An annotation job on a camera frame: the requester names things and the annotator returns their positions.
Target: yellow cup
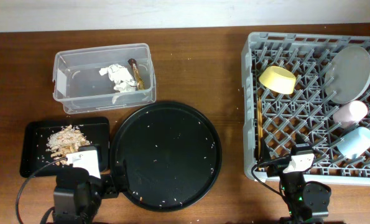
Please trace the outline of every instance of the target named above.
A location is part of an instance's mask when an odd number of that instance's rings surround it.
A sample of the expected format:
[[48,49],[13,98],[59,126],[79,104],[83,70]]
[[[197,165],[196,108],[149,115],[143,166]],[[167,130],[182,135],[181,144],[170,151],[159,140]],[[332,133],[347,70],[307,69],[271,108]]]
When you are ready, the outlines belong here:
[[267,88],[283,94],[291,94],[295,87],[295,75],[278,66],[270,66],[259,77],[259,81]]

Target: white wall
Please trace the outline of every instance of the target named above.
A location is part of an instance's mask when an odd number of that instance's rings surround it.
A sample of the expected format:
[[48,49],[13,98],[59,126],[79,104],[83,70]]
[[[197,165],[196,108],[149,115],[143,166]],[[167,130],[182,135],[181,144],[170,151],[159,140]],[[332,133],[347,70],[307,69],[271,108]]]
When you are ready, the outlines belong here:
[[370,22],[370,0],[0,0],[0,32]]

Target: black tray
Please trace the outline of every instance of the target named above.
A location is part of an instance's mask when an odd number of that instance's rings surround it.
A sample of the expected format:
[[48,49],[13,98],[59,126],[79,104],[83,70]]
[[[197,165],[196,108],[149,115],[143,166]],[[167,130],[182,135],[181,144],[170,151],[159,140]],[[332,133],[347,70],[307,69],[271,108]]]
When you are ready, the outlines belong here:
[[111,145],[110,168],[115,177],[125,167],[123,194],[130,201],[169,212],[194,204],[210,190],[221,156],[218,134],[204,115],[181,103],[161,102],[123,122]]
[[[29,177],[31,173],[52,162],[51,152],[46,152],[49,136],[62,130],[62,126],[78,126],[86,136],[86,140],[99,145],[99,170],[108,167],[109,156],[109,120],[104,117],[64,119],[60,121],[35,121],[27,125],[24,135],[20,174]],[[57,175],[62,170],[72,169],[71,166],[48,166],[37,174],[37,177]]]

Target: gray plastic crate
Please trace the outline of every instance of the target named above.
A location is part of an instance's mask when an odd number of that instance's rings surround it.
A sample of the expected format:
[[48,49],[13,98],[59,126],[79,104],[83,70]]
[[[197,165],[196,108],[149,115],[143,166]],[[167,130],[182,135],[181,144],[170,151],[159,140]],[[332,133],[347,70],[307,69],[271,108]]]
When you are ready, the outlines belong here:
[[[316,150],[313,168],[305,180],[327,184],[370,185],[370,149],[359,158],[349,160],[335,150],[342,134],[358,126],[370,129],[370,87],[358,98],[369,107],[368,115],[346,130],[334,123],[332,114],[341,105],[330,101],[324,87],[324,75],[333,57],[343,48],[358,45],[370,53],[370,37],[341,35],[283,34],[253,32],[241,52],[241,78],[244,88],[244,172],[253,179],[256,163],[257,99],[262,102],[263,135],[272,157],[283,156],[295,144],[295,133]],[[284,67],[295,74],[297,85],[291,95],[277,94],[258,82],[259,75],[270,65]],[[267,178],[264,170],[255,174]]]

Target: black round plate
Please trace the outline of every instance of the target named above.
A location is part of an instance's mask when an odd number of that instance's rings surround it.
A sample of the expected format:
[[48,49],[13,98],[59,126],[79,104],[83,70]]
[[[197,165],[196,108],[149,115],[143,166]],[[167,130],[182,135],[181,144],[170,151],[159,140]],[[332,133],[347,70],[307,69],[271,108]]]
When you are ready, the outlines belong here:
[[136,205],[174,211],[201,199],[221,168],[221,144],[214,126],[196,109],[174,102],[141,108],[123,122],[111,147],[111,170],[125,163]]

